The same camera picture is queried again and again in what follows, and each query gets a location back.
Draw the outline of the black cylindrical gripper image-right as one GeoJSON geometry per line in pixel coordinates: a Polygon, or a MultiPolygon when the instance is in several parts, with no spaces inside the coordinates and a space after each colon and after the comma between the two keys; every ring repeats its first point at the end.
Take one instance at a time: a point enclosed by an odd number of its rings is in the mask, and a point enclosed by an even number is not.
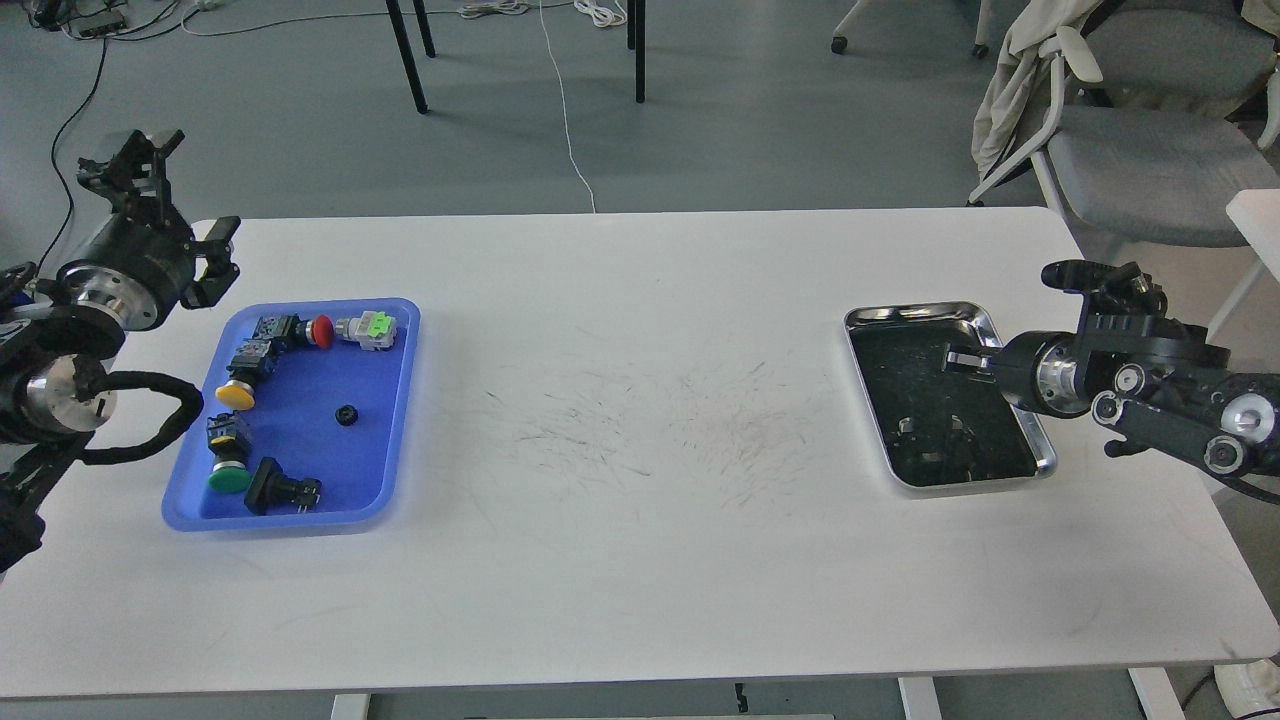
{"type": "Polygon", "coordinates": [[[1004,347],[948,343],[942,372],[995,380],[1004,398],[1020,410],[1076,418],[1091,410],[1091,401],[1076,392],[1074,343],[1075,336],[1066,332],[1027,332],[1004,347]]]}

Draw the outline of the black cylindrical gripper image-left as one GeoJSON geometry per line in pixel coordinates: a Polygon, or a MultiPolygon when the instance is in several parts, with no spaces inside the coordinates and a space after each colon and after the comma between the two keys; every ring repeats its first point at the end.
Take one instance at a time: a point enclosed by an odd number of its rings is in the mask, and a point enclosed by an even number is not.
{"type": "Polygon", "coordinates": [[[114,151],[109,159],[78,160],[77,182],[106,199],[114,214],[59,268],[58,283],[74,302],[101,307],[124,331],[160,327],[179,300],[189,310],[214,307],[241,275],[232,241],[242,219],[220,217],[195,241],[173,202],[166,159],[184,140],[182,129],[133,129],[105,138],[114,151]],[[205,260],[198,279],[195,259],[205,260]]]}

